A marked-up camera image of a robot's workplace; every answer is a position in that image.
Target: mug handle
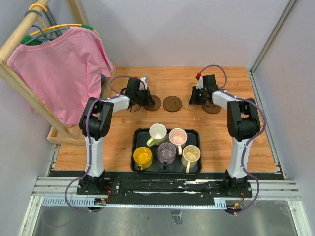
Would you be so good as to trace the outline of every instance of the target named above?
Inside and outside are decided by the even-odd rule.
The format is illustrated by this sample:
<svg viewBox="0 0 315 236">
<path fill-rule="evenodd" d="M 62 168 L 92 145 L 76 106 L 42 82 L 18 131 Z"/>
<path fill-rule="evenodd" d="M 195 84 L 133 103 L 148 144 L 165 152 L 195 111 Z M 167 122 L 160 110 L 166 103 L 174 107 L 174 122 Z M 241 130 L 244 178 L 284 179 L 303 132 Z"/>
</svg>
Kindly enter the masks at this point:
<svg viewBox="0 0 315 236">
<path fill-rule="evenodd" d="M 190 164 L 191 164 L 191 162 L 188 162 L 187 163 L 187 166 L 186 166 L 186 174 L 188 174 L 189 173 L 189 169 L 190 169 Z"/>
<path fill-rule="evenodd" d="M 182 155 L 182 147 L 181 146 L 178 146 L 178 154 Z"/>
<path fill-rule="evenodd" d="M 148 141 L 147 141 L 147 146 L 148 147 L 151 147 L 151 146 L 153 146 L 153 144 L 154 144 L 154 139 L 153 138 L 150 138 Z"/>
</svg>

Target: wooden rod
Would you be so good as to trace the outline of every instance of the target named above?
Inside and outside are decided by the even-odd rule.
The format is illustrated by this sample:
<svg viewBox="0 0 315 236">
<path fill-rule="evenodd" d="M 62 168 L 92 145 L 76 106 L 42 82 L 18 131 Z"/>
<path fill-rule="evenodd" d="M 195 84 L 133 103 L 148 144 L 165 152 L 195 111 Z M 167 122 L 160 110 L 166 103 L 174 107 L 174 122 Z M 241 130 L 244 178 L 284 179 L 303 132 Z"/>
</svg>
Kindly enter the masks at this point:
<svg viewBox="0 0 315 236">
<path fill-rule="evenodd" d="M 75 23 L 86 24 L 86 20 L 82 14 L 78 0 L 67 0 L 67 3 Z"/>
<path fill-rule="evenodd" d="M 37 3 L 42 4 L 43 6 L 47 6 L 49 0 L 38 0 Z M 39 12 L 43 11 L 43 8 L 40 6 L 33 7 L 34 10 Z M 7 62 L 11 54 L 14 50 L 19 46 L 23 37 L 27 34 L 29 29 L 32 27 L 36 19 L 38 18 L 38 14 L 36 12 L 30 12 L 26 17 L 22 20 L 19 26 L 15 29 L 15 31 L 11 34 L 8 40 L 0 49 L 0 59 L 4 62 Z"/>
<path fill-rule="evenodd" d="M 64 137 L 75 138 L 21 78 L 0 59 L 0 76 Z"/>
</svg>

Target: pink mug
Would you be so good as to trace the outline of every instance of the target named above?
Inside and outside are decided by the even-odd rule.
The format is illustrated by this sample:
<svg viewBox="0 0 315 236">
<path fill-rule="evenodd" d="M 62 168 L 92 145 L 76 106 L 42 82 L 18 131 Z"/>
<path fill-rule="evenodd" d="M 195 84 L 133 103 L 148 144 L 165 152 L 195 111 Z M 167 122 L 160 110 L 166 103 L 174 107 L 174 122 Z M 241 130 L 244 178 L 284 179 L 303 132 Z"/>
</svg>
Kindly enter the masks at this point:
<svg viewBox="0 0 315 236">
<path fill-rule="evenodd" d="M 182 150 L 187 141 L 187 133 L 180 128 L 172 129 L 169 132 L 169 141 L 174 144 L 179 155 L 182 155 Z"/>
</svg>

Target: round wooden coaster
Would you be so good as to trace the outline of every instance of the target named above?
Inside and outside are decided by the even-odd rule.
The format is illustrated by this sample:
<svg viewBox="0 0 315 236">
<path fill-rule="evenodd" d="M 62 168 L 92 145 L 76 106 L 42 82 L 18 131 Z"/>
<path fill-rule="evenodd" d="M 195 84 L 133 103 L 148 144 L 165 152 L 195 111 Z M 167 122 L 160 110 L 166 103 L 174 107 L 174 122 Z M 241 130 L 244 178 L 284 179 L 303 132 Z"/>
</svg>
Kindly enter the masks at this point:
<svg viewBox="0 0 315 236">
<path fill-rule="evenodd" d="M 136 112 L 139 111 L 141 106 L 139 104 L 135 104 L 131 109 L 130 112 Z"/>
<path fill-rule="evenodd" d="M 221 111 L 220 106 L 215 105 L 213 103 L 210 103 L 209 101 L 206 102 L 206 104 L 202 105 L 202 108 L 205 110 L 205 112 L 210 113 L 210 114 L 217 114 Z"/>
<path fill-rule="evenodd" d="M 178 97 L 169 96 L 164 99 L 163 107 L 169 112 L 176 112 L 182 107 L 182 101 Z"/>
<path fill-rule="evenodd" d="M 161 99 L 158 96 L 151 95 L 151 98 L 155 102 L 155 105 L 154 106 L 145 106 L 144 109 L 146 109 L 149 112 L 154 112 L 154 111 L 156 111 L 157 109 L 160 108 L 162 102 L 161 102 Z"/>
<path fill-rule="evenodd" d="M 198 105 L 195 105 L 195 104 L 190 105 L 190 104 L 189 104 L 189 101 L 190 101 L 190 97 L 185 97 L 185 98 L 182 100 L 182 106 L 183 106 L 186 110 L 189 110 L 189 111 L 192 111 L 192 110 L 197 109 Z"/>
</svg>

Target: yellow mug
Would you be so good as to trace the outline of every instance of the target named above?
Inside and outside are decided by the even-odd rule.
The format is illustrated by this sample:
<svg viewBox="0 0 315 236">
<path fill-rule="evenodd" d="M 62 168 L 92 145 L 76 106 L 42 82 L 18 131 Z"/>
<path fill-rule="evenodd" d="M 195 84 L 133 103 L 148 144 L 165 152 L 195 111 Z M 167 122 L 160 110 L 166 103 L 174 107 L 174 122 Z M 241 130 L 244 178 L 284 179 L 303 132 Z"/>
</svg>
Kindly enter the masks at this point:
<svg viewBox="0 0 315 236">
<path fill-rule="evenodd" d="M 133 153 L 134 162 L 138 171 L 149 168 L 152 164 L 152 152 L 147 147 L 138 147 Z"/>
</svg>

